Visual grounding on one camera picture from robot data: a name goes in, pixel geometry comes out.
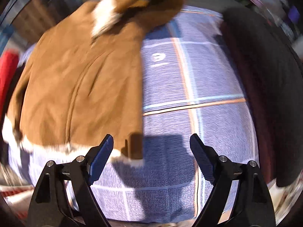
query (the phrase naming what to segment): brown jacket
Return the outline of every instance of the brown jacket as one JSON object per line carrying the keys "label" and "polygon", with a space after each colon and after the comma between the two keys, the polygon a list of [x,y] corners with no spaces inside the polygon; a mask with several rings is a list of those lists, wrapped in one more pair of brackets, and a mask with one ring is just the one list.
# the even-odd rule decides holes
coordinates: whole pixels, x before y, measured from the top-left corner
{"label": "brown jacket", "polygon": [[109,133],[115,149],[142,159],[140,47],[184,0],[137,1],[102,0],[100,11],[86,2],[43,34],[10,101],[16,140],[60,150],[96,146]]}

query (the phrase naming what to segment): dark red cloth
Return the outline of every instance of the dark red cloth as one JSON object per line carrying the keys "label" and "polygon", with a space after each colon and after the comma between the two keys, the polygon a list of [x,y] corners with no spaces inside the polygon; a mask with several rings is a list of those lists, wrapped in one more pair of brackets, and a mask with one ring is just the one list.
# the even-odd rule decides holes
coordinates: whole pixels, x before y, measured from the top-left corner
{"label": "dark red cloth", "polygon": [[275,151],[273,131],[270,126],[270,120],[266,113],[263,100],[264,96],[259,91],[260,86],[256,74],[249,59],[245,58],[237,48],[237,41],[226,23],[222,23],[221,32],[224,41],[237,66],[238,73],[244,85],[249,106],[253,114],[254,125],[258,140],[260,170],[266,183],[272,181],[275,177]]}
{"label": "dark red cloth", "polygon": [[5,51],[0,58],[0,114],[2,115],[3,106],[9,85],[15,74],[19,61],[19,55],[12,50]]}
{"label": "dark red cloth", "polygon": [[281,28],[270,26],[261,15],[245,7],[229,8],[223,20],[262,94],[274,138],[277,186],[288,186],[303,168],[302,62]]}

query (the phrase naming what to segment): blue gripper pad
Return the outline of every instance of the blue gripper pad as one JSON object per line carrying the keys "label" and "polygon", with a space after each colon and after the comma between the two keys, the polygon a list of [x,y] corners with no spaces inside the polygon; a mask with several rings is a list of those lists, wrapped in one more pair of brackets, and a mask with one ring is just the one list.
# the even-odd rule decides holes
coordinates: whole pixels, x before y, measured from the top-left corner
{"label": "blue gripper pad", "polygon": [[93,184],[93,182],[99,180],[100,175],[105,167],[105,164],[107,160],[109,159],[109,156],[114,148],[114,139],[111,135],[107,135],[107,139],[100,144],[101,149],[97,153],[96,157],[94,158],[93,162],[91,163],[89,167],[89,179],[88,182],[90,185]]}

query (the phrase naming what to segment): red object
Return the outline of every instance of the red object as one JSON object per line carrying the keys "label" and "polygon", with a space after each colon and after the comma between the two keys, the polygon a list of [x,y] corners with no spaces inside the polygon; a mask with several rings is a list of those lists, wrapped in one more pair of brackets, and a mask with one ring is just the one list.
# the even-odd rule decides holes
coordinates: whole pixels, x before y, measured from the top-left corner
{"label": "red object", "polygon": [[0,114],[2,115],[7,91],[17,69],[19,55],[12,50],[5,51],[0,58]]}
{"label": "red object", "polygon": [[2,191],[2,192],[0,192],[0,195],[2,195],[2,197],[7,197],[7,196],[12,196],[12,195],[16,195],[16,194],[25,192],[27,190],[30,190],[30,189],[20,187],[19,189],[12,189],[10,191]]}
{"label": "red object", "polygon": [[26,211],[24,211],[24,212],[19,212],[19,213],[17,213],[17,217],[18,217],[19,219],[26,219],[26,218],[27,218],[27,213],[28,213],[28,212],[26,212]]}

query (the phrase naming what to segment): purple object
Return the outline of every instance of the purple object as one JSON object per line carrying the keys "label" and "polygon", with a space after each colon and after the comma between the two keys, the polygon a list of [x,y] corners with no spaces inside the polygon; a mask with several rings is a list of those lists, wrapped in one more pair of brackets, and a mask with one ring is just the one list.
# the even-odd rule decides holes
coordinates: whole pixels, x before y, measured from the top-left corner
{"label": "purple object", "polygon": [[292,6],[288,12],[288,18],[293,24],[297,24],[300,18],[298,9],[295,6]]}

